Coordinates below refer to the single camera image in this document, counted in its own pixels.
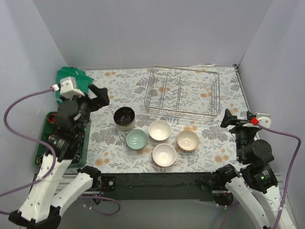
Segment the pale green patterned bowl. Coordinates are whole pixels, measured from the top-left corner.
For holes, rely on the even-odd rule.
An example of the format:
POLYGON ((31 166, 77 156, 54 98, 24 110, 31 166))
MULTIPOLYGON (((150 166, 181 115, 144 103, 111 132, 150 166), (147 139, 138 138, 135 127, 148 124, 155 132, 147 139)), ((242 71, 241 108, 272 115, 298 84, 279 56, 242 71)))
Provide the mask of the pale green patterned bowl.
POLYGON ((143 130, 134 129, 127 134, 125 142, 130 149, 141 150, 148 142, 148 135, 143 130))

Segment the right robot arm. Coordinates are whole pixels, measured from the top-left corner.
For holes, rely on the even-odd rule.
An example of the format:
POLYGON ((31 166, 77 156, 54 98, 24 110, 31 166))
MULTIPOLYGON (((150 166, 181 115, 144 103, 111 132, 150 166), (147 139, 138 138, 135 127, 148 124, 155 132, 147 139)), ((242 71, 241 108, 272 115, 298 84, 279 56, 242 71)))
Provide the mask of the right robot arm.
POLYGON ((285 206, 287 190, 280 191, 269 166, 274 160, 272 147, 265 140, 255 139, 261 129, 270 130, 270 115, 247 112, 247 119, 242 120, 226 109, 221 127, 230 125, 233 128, 229 132, 235 135, 236 159, 245 167, 237 171, 227 164, 217 169, 216 185, 233 194, 257 229, 294 229, 285 206))

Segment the beige bowl front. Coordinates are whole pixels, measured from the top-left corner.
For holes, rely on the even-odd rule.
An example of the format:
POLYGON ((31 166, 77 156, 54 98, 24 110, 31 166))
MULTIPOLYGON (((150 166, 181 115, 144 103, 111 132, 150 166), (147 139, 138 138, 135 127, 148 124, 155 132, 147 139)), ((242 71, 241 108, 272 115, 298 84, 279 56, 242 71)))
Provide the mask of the beige bowl front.
POLYGON ((115 111, 113 120, 118 127, 129 127, 135 123, 135 111, 130 107, 121 107, 115 111))

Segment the white bowl dark leaf pattern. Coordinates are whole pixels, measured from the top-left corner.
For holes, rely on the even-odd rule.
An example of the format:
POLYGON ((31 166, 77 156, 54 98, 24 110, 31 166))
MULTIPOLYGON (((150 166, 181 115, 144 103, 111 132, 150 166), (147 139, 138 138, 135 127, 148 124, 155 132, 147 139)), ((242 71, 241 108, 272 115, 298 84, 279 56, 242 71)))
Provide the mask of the white bowl dark leaf pattern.
POLYGON ((199 146, 198 135, 193 131, 182 131, 177 136, 178 147, 184 152, 192 152, 199 146))

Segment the white ribbed bowl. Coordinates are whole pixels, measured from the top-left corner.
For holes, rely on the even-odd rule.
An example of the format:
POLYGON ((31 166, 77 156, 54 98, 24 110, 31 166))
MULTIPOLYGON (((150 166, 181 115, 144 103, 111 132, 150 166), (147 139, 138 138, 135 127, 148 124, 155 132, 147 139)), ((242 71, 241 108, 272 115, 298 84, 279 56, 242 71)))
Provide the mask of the white ribbed bowl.
POLYGON ((163 120, 156 120, 149 126, 149 135, 157 142, 167 140, 170 137, 171 132, 171 126, 163 120))

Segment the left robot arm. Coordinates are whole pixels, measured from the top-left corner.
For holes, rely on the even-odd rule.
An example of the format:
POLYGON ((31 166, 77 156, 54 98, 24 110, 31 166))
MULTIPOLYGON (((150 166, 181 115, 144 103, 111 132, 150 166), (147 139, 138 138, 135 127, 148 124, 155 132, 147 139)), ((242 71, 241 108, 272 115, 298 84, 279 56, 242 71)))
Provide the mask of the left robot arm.
POLYGON ((85 166, 68 186, 56 193, 62 175, 83 144, 90 114, 110 103, 107 88, 94 84, 88 88, 96 95, 94 98, 75 86, 52 86, 53 91, 60 91, 63 99, 55 115, 55 131, 47 142, 38 141, 46 147, 40 171, 29 184, 31 190, 25 202, 8 214, 10 222, 27 229, 56 229, 66 209, 83 192, 101 187, 100 170, 85 166))

